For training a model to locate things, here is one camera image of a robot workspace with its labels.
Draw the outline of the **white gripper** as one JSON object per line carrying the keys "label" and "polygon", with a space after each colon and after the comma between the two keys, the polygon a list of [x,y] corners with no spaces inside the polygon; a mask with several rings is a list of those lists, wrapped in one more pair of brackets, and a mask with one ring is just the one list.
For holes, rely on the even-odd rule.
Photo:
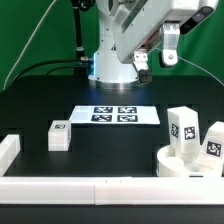
{"label": "white gripper", "polygon": [[147,53],[161,43],[161,64],[174,66],[178,62],[180,34],[189,33],[206,20],[216,10],[218,2],[134,0],[130,8],[121,4],[114,20],[114,38],[120,62],[129,63],[132,58],[138,82],[149,84],[152,73]]}

